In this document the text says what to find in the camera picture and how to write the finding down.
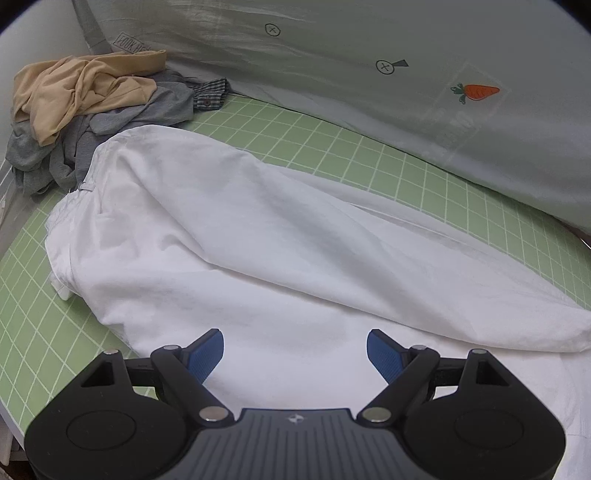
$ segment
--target pile of clothes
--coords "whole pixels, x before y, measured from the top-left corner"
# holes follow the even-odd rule
[[[26,195],[75,189],[96,147],[141,125],[172,126],[223,106],[226,79],[197,83],[166,68],[166,51],[66,57],[14,79],[6,160]]]

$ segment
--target fabric label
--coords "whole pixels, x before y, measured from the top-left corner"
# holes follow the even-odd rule
[[[113,45],[129,53],[137,53],[139,51],[151,50],[144,43],[140,42],[137,38],[134,38],[125,32],[121,32],[119,36],[117,36],[116,40],[113,42]]]

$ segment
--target gray blanket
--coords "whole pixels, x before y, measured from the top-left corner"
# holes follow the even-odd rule
[[[61,130],[53,145],[40,147],[29,121],[13,124],[6,159],[23,193],[44,192],[54,181],[65,191],[86,177],[96,147],[116,133],[141,125],[175,125],[193,117],[193,89],[171,70],[152,75],[156,91],[145,105],[78,115]]]

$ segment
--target blue gripper pad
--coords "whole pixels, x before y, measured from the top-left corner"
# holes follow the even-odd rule
[[[369,361],[389,384],[406,367],[402,355],[405,349],[380,330],[372,330],[368,335],[367,352]]]
[[[187,370],[199,383],[205,382],[223,356],[223,335],[218,329],[211,329],[187,348]]]

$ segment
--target green cutting mat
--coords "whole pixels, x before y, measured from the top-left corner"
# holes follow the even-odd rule
[[[243,148],[264,162],[394,199],[506,252],[591,309],[591,251],[560,224],[415,157],[316,118],[231,96],[183,128]],[[0,399],[24,431],[96,354],[129,350],[80,298],[62,301],[47,281],[49,195],[0,262]]]

